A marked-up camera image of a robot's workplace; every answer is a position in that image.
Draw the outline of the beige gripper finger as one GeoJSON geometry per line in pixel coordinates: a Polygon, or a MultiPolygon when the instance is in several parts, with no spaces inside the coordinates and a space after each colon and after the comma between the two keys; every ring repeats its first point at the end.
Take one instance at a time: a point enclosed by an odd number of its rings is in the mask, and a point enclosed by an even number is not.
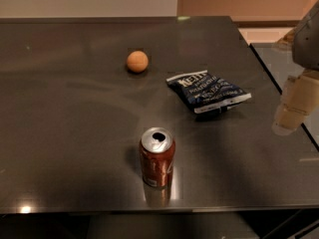
{"type": "Polygon", "coordinates": [[[306,118],[319,106],[319,72],[305,69],[292,87],[282,93],[273,131],[278,135],[289,135],[299,128],[306,118]]]}

